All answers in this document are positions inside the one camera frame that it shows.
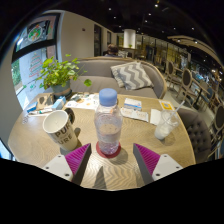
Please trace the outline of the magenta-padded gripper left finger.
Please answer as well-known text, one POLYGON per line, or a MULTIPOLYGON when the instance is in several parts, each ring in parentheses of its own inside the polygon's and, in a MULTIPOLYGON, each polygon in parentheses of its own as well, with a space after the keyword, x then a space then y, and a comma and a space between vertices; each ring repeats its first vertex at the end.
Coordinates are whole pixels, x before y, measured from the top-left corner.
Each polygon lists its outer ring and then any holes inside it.
POLYGON ((76 185, 80 185, 91 153, 91 144, 88 143, 67 155, 57 155, 43 169, 76 185))

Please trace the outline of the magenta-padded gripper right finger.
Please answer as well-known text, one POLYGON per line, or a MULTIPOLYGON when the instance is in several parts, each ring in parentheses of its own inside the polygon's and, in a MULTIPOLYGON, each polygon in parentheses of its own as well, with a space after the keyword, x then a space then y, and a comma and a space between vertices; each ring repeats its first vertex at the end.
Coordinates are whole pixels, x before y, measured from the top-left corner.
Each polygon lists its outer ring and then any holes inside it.
POLYGON ((168 154, 159 155, 136 143, 133 144, 133 154, 145 185, 182 169, 182 166, 168 154))

